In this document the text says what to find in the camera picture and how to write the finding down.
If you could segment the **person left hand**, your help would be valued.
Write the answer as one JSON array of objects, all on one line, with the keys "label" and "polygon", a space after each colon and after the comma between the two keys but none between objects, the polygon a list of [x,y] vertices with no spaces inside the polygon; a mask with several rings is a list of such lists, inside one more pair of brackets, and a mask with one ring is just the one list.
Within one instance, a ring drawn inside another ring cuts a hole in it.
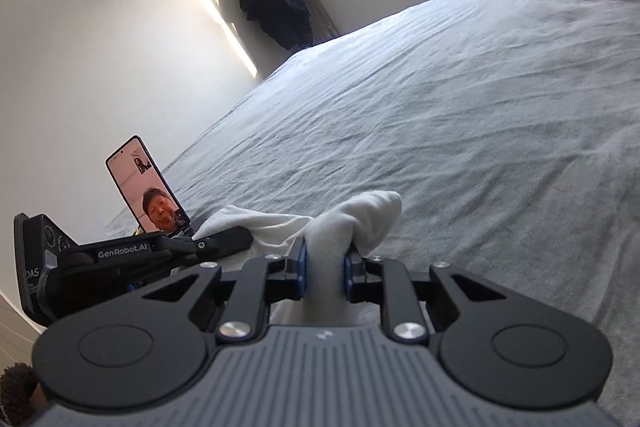
[{"label": "person left hand", "polygon": [[35,387],[34,392],[29,398],[29,403],[35,410],[44,410],[47,407],[48,400],[40,384]]}]

